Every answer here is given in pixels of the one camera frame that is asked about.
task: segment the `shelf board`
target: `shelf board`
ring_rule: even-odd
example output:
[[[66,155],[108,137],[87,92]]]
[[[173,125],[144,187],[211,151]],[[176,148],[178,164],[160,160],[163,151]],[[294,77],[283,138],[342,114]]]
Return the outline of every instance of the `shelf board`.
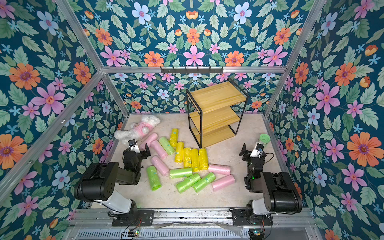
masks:
[[[239,104],[246,100],[245,96],[229,81],[192,91],[191,95],[203,113]]]
[[[195,137],[200,142],[200,134],[197,131],[197,128],[193,127],[192,132],[193,132],[193,134],[195,134]],[[235,136],[235,134],[232,132],[232,130],[228,126],[217,129],[214,132],[210,132],[207,134],[204,133],[203,134],[202,147],[209,147],[211,145],[214,145],[218,142],[224,141],[224,140],[226,140],[230,137],[234,137],[234,136]]]
[[[200,115],[198,112],[190,113],[189,116],[200,132]],[[209,113],[203,113],[203,135],[238,121],[240,121],[240,117],[231,107],[223,107]]]

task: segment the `orange flower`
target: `orange flower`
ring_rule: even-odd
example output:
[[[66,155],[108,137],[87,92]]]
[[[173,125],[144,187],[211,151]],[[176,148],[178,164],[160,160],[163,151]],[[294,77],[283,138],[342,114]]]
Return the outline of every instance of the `orange flower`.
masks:
[[[300,198],[303,199],[303,195],[301,194],[301,188],[299,188],[299,185],[297,183],[295,183],[295,188]]]
[[[349,156],[352,160],[358,160],[358,164],[366,167],[368,164],[373,167],[379,164],[377,158],[384,157],[384,150],[377,148],[381,142],[377,137],[369,139],[371,135],[367,132],[361,132],[360,137],[356,133],[351,136],[352,142],[347,142],[347,149],[351,150]]]
[[[339,236],[335,235],[335,233],[332,230],[325,230],[325,238],[326,240],[340,240]]]
[[[164,59],[161,58],[159,53],[155,53],[154,51],[149,51],[149,54],[146,53],[144,55],[144,62],[148,64],[148,67],[162,67],[164,66]]]
[[[19,88],[24,87],[25,90],[31,90],[40,82],[38,77],[40,73],[29,64],[25,66],[23,63],[18,63],[17,68],[12,67],[9,72],[12,73],[9,75],[11,81],[16,82],[15,85]]]
[[[302,84],[307,79],[308,74],[308,64],[307,63],[301,63],[300,66],[297,67],[296,73],[295,73],[295,82],[297,84]]]
[[[108,31],[104,31],[103,28],[96,29],[95,35],[98,38],[99,42],[103,43],[104,45],[112,45],[113,39],[111,37],[111,34]]]
[[[14,163],[18,162],[27,151],[27,145],[22,144],[24,140],[16,136],[12,139],[11,134],[0,135],[0,164],[2,169],[12,168]]]
[[[233,53],[228,53],[228,57],[225,58],[227,67],[240,67],[241,63],[244,63],[244,55],[239,53],[239,51],[234,51]]]
[[[293,142],[292,142],[292,139],[290,138],[287,138],[287,140],[285,141],[285,146],[287,147],[287,150],[288,151],[292,151],[293,150]]]
[[[80,64],[76,63],[74,66],[76,68],[73,69],[73,73],[77,75],[77,81],[85,85],[87,82],[89,82],[89,79],[91,78],[91,73],[89,72],[88,66],[86,66],[83,62],[81,62]]]
[[[337,85],[347,86],[349,84],[349,81],[352,81],[355,78],[356,67],[353,66],[353,63],[348,63],[346,65],[345,63],[341,65],[340,69],[337,69],[336,71],[336,77],[335,82],[337,82]]]
[[[187,33],[187,38],[188,38],[187,40],[192,45],[196,45],[196,43],[200,41],[199,37],[200,37],[200,34],[194,28],[191,28],[189,30],[189,33]]]
[[[137,101],[132,101],[132,102],[131,102],[131,106],[132,106],[134,109],[141,109],[141,103],[138,103]]]
[[[92,151],[95,153],[95,154],[99,154],[101,152],[101,150],[103,149],[104,147],[104,143],[103,143],[103,140],[101,140],[100,138],[99,139],[96,139],[95,143],[93,144],[93,149]]]
[[[275,44],[283,45],[291,36],[291,30],[289,28],[282,28],[281,31],[277,31],[276,36],[273,38]]]
[[[255,109],[258,109],[259,107],[261,107],[262,106],[262,102],[261,101],[256,101],[256,102],[253,102],[252,103],[252,108],[255,108]]]

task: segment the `white plush toy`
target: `white plush toy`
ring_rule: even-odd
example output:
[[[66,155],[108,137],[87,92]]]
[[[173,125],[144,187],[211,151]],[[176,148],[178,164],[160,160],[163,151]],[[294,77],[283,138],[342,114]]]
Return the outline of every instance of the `white plush toy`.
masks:
[[[123,144],[129,146],[129,140],[135,139],[136,141],[147,135],[160,123],[160,119],[153,115],[143,116],[141,122],[132,123],[131,130],[115,132],[115,138],[121,140]]]

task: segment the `pink flower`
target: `pink flower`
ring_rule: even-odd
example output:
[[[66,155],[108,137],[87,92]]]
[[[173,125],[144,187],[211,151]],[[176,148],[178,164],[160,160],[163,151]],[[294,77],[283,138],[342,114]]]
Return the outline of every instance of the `pink flower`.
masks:
[[[268,66],[274,66],[275,63],[276,65],[281,65],[283,64],[283,60],[281,58],[285,57],[288,52],[281,52],[283,50],[283,45],[280,45],[277,49],[276,52],[269,49],[268,50],[268,56],[269,58],[265,58],[263,60],[263,63],[269,63]]]
[[[153,79],[156,79],[156,76],[154,73],[143,73],[144,79],[148,79],[150,82],[152,82]]]
[[[175,83],[175,89],[179,90],[180,89],[184,89],[184,84],[182,84],[180,81],[178,81],[177,83]]]
[[[41,106],[44,105],[43,108],[41,109],[41,113],[43,116],[47,116],[51,113],[51,108],[52,111],[56,114],[61,113],[64,109],[64,105],[59,102],[60,100],[63,100],[65,97],[64,93],[57,93],[55,94],[55,86],[53,84],[48,84],[46,92],[43,88],[37,87],[37,92],[42,96],[41,97],[34,97],[31,100],[31,103]]]
[[[329,91],[329,84],[325,83],[323,88],[324,93],[320,93],[320,92],[316,93],[316,98],[321,100],[320,102],[317,103],[316,109],[319,110],[324,107],[324,113],[328,115],[329,112],[331,111],[331,106],[329,104],[331,104],[334,107],[339,106],[340,102],[338,98],[333,98],[333,96],[335,96],[339,92],[339,88],[340,88],[339,86],[336,86],[336,87],[333,87],[331,91]]]
[[[337,157],[339,157],[340,159],[344,159],[344,154],[339,152],[339,151],[344,149],[344,145],[343,144],[337,144],[336,145],[336,139],[334,139],[334,138],[331,140],[331,144],[329,142],[325,143],[325,146],[329,149],[325,152],[325,155],[327,155],[327,156],[332,155],[332,161],[333,162],[337,161]]]
[[[344,178],[345,184],[350,184],[352,182],[352,187],[355,191],[359,190],[359,185],[362,187],[367,186],[367,183],[360,178],[364,175],[363,170],[358,169],[355,172],[355,168],[352,164],[348,164],[348,169],[349,171],[346,168],[341,170],[344,175],[346,175],[346,177]]]
[[[61,142],[60,146],[61,147],[59,147],[58,150],[61,151],[62,155],[64,155],[65,152],[70,152],[70,147],[72,146],[72,144],[69,144],[69,142],[67,141],[67,142]]]
[[[36,175],[37,175],[37,172],[33,171],[28,173],[25,177],[23,177],[15,188],[15,194],[19,195],[23,191],[24,186],[29,188],[33,187],[33,181],[30,179],[36,177]]]
[[[303,93],[301,93],[301,87],[295,87],[295,91],[292,93],[293,101],[299,102],[302,95]]]
[[[29,115],[31,119],[34,119],[35,115],[40,115],[40,113],[37,111],[39,109],[39,106],[33,106],[31,102],[28,103],[28,106],[24,105],[22,106],[22,108],[25,110],[25,112],[23,112],[23,115]]]
[[[48,144],[48,147],[44,150],[44,152],[39,156],[39,162],[44,162],[45,157],[52,157],[52,152],[49,151],[53,148],[53,144]]]
[[[372,3],[372,0],[361,0],[361,6],[355,8],[355,13],[357,13],[355,16],[355,20],[358,19],[360,16],[361,18],[365,18],[365,16],[367,15],[367,11],[369,11],[374,6],[375,3]]]
[[[357,211],[357,207],[355,206],[355,204],[358,202],[356,199],[351,199],[351,195],[349,192],[347,192],[347,194],[341,194],[341,197],[343,198],[343,200],[341,200],[341,204],[343,205],[346,205],[347,207],[347,210],[350,212],[351,209],[353,209],[354,211]]]
[[[291,90],[293,87],[293,77],[288,77],[287,80],[285,80],[285,90],[288,90],[288,92]]]
[[[268,56],[268,51],[262,49],[262,50],[261,50],[260,52],[258,52],[257,54],[259,54],[259,55],[257,56],[257,58],[264,59],[264,57]]]
[[[0,0],[0,17],[6,18],[8,15],[8,17],[15,19],[15,16],[11,13],[14,11],[14,7],[7,5],[7,0]]]
[[[106,53],[102,52],[100,53],[100,55],[104,58],[107,58],[107,65],[108,66],[112,66],[113,64],[115,64],[116,67],[120,67],[120,63],[122,64],[125,64],[126,61],[122,58],[119,58],[120,57],[120,51],[119,50],[114,50],[113,53],[112,53],[112,50],[105,46],[104,47],[104,50],[106,51]]]
[[[189,65],[192,65],[193,63],[193,66],[195,67],[196,64],[197,65],[203,65],[203,61],[200,59],[202,57],[204,57],[205,53],[203,52],[197,52],[197,47],[195,45],[193,45],[191,47],[191,53],[183,53],[184,57],[186,58],[189,58],[187,61],[186,61],[186,65],[189,66]]]
[[[324,78],[321,77],[320,79],[317,79],[317,83],[314,85],[316,88],[316,90],[318,91],[319,89],[323,89],[323,85],[325,84],[325,81],[324,81]]]
[[[32,209],[38,208],[39,204],[35,203],[39,197],[32,199],[31,195],[27,196],[25,202],[19,203],[17,206],[20,208],[19,217],[25,213],[26,216],[31,215]]]
[[[120,50],[120,57],[124,57],[125,60],[131,59],[131,53],[127,52],[127,50]]]
[[[347,107],[349,108],[349,110],[347,111],[348,114],[352,114],[352,117],[355,118],[356,117],[356,113],[357,114],[362,114],[362,111],[360,110],[362,107],[364,106],[364,104],[360,103],[358,104],[358,101],[355,100],[353,102],[353,105],[352,104],[348,104]]]
[[[169,47],[168,47],[168,50],[169,50],[169,53],[174,53],[176,54],[176,52],[179,50],[178,48],[176,48],[176,44],[172,45],[171,43],[169,44]]]
[[[312,143],[310,143],[311,146],[311,152],[315,152],[315,154],[318,154],[321,150],[321,147],[319,147],[320,142],[316,142],[315,140],[312,140]]]
[[[60,89],[60,91],[64,91],[64,88],[65,88],[67,85],[65,85],[63,82],[64,82],[64,81],[63,81],[62,79],[59,80],[58,78],[55,78],[55,81],[52,82],[52,84],[56,86],[56,87],[55,87],[56,90],[59,90],[59,89]]]
[[[247,73],[235,73],[236,76],[235,76],[235,79],[238,79],[239,81],[241,81],[243,78],[247,78]]]
[[[85,113],[85,115],[87,115],[89,118],[91,118],[91,117],[93,117],[95,115],[94,114],[95,110],[92,109],[92,107],[85,108],[85,110],[87,111]]]
[[[216,79],[220,79],[220,82],[222,83],[224,80],[227,80],[228,79],[228,76],[230,75],[231,73],[221,73],[221,74],[218,74],[216,76]]]
[[[220,47],[217,45],[217,43],[215,43],[215,45],[211,44],[211,48],[209,50],[212,51],[212,54],[214,54],[214,53],[218,53],[219,49],[220,49]]]

